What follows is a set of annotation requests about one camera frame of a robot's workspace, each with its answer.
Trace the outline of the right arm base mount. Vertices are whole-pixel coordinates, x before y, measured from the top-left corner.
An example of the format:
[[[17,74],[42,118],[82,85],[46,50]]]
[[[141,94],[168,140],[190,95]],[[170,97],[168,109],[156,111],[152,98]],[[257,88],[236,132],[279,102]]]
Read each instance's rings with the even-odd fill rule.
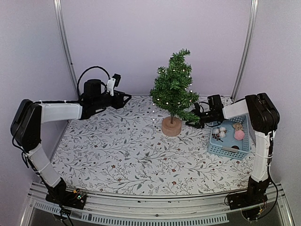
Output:
[[[260,218],[267,207],[267,195],[251,197],[247,192],[232,192],[226,195],[224,203],[230,207],[230,210],[241,210],[244,219],[255,221]]]

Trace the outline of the floral patterned table mat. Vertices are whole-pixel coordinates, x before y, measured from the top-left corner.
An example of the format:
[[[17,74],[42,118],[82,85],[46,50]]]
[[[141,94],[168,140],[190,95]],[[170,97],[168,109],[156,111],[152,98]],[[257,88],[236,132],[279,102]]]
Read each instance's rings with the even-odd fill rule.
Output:
[[[245,189],[255,147],[235,160],[210,154],[210,127],[161,131],[167,113],[149,96],[71,121],[51,160],[68,187],[134,195],[212,194]]]

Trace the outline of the small green christmas tree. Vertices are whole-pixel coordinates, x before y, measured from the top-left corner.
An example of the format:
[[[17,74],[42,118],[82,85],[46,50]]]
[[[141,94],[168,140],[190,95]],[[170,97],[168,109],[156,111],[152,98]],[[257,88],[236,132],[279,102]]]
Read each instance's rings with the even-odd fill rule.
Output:
[[[163,134],[169,137],[180,134],[183,121],[200,120],[193,119],[188,110],[199,100],[199,95],[189,89],[192,85],[192,67],[185,60],[189,55],[190,51],[186,48],[173,53],[168,66],[157,69],[158,75],[154,80],[154,87],[150,90],[154,105],[169,113],[161,123]]]

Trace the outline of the aluminium frame post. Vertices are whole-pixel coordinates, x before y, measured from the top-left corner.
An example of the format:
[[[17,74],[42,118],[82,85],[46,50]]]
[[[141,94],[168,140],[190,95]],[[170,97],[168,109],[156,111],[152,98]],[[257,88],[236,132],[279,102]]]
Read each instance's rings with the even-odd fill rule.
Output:
[[[63,53],[67,64],[67,69],[71,78],[71,83],[73,86],[73,89],[75,91],[76,97],[79,97],[78,91],[77,91],[77,76],[74,70],[74,64],[70,53],[69,43],[67,39],[67,33],[65,29],[64,24],[64,18],[63,18],[63,11],[62,11],[62,3],[60,0],[53,0],[54,3],[54,10],[55,10],[55,16],[58,26],[58,31],[63,47]]]
[[[255,28],[256,23],[256,16],[257,16],[257,10],[258,10],[258,0],[252,0],[251,6],[250,6],[250,12],[249,12],[249,19],[248,19],[248,25],[247,25],[247,31],[246,31],[246,38],[244,43],[244,48],[242,52],[242,57],[239,63],[237,76],[235,79],[234,87],[231,93],[231,99],[236,100],[239,92],[239,88],[243,79],[244,71],[246,68],[247,58],[249,54],[249,50],[251,47],[253,32]]]

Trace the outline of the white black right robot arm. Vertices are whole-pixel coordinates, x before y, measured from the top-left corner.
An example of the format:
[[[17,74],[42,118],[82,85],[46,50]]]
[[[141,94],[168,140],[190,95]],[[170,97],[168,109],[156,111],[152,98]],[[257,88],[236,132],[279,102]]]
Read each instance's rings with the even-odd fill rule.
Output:
[[[197,123],[186,125],[203,129],[212,128],[208,152],[242,160],[248,153],[249,127],[255,134],[255,159],[253,171],[248,180],[247,191],[228,195],[231,209],[256,205],[267,201],[266,189],[272,183],[270,164],[273,157],[273,143],[280,120],[278,110],[266,93],[248,95],[237,102],[224,106],[220,95],[209,96],[209,111],[202,112],[195,103],[191,113],[199,117]]]

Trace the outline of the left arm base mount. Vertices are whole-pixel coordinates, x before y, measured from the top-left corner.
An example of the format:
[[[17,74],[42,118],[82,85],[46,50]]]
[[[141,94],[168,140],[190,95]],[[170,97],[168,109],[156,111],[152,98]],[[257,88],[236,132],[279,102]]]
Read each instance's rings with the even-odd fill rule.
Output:
[[[87,193],[76,189],[73,191],[51,189],[46,195],[46,201],[62,206],[83,210],[87,200]]]

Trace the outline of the left aluminium frame post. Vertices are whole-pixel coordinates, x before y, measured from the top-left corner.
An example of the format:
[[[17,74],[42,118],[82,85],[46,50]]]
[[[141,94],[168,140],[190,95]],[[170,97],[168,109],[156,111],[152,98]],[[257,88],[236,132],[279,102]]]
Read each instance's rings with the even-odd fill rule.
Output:
[[[55,16],[58,26],[58,31],[63,47],[63,53],[67,64],[67,69],[71,78],[71,83],[73,86],[73,89],[75,91],[76,97],[79,97],[78,91],[77,91],[77,76],[74,70],[74,64],[70,53],[69,43],[67,39],[67,33],[65,29],[64,24],[64,18],[63,18],[63,11],[62,11],[62,3],[60,0],[53,0],[54,3],[54,10],[55,10]]]

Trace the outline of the light blue plastic basket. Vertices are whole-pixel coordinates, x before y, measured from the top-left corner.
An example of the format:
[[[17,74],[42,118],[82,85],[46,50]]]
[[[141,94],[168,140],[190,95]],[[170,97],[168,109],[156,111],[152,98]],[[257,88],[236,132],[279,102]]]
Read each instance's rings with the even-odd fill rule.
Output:
[[[234,124],[235,122],[240,122],[243,125],[243,131],[245,133],[245,138],[243,140],[236,140],[234,138],[235,129],[232,127],[232,124]],[[215,125],[214,127],[212,127],[212,130],[216,127],[225,127],[227,130],[226,137],[223,139],[223,142],[221,142],[216,141],[211,136],[208,146],[209,153],[236,160],[242,160],[250,152],[248,120],[246,115],[241,115],[236,118],[224,120],[221,125]],[[231,148],[234,145],[237,145],[239,147],[239,150]]]

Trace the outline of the right aluminium frame post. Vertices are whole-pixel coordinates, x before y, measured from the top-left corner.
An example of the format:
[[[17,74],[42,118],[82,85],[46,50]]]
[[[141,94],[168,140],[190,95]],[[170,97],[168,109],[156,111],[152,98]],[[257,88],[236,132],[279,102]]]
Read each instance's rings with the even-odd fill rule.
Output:
[[[251,47],[253,32],[255,28],[256,23],[256,16],[257,16],[257,10],[258,10],[258,0],[252,0],[251,6],[250,6],[250,12],[249,12],[249,19],[248,19],[248,25],[247,25],[247,31],[246,31],[246,38],[244,43],[244,48],[242,52],[242,57],[239,63],[237,76],[235,79],[234,87],[231,93],[231,99],[236,100],[239,92],[239,88],[243,79],[244,71],[246,68],[247,58],[249,54],[249,50]]]

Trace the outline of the pink pompom ornament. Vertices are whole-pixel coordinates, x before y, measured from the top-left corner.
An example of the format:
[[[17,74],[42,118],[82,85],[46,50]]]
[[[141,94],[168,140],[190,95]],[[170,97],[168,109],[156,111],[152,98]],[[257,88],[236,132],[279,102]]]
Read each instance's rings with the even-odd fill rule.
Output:
[[[236,140],[243,140],[245,138],[245,133],[243,130],[236,130],[234,133],[234,138]]]

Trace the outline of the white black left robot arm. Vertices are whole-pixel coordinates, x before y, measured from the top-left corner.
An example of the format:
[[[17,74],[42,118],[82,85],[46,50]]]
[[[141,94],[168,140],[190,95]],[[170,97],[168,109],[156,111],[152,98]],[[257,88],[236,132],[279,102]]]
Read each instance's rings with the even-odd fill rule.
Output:
[[[59,204],[66,204],[70,194],[66,183],[54,169],[43,148],[43,124],[57,121],[87,120],[106,108],[120,109],[131,95],[117,91],[118,79],[107,83],[91,79],[84,83],[84,92],[77,100],[31,101],[23,99],[12,121],[12,144],[22,152],[26,165],[32,168],[48,192]]]

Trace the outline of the aluminium front rail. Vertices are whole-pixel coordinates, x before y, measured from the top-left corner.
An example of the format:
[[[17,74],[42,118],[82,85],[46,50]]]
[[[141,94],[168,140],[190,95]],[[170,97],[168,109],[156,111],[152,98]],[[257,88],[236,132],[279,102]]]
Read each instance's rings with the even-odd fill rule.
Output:
[[[20,224],[23,226],[295,226],[280,184],[267,189],[264,203],[232,210],[228,193],[141,196],[89,192],[83,209],[46,201],[43,184],[33,183]]]

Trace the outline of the white cotton berry sprig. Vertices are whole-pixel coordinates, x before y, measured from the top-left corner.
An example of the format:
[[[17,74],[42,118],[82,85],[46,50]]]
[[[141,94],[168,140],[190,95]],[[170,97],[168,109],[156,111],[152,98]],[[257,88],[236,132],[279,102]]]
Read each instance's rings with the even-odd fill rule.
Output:
[[[223,139],[226,137],[227,130],[225,127],[216,127],[212,130],[212,138],[216,141],[223,142]]]

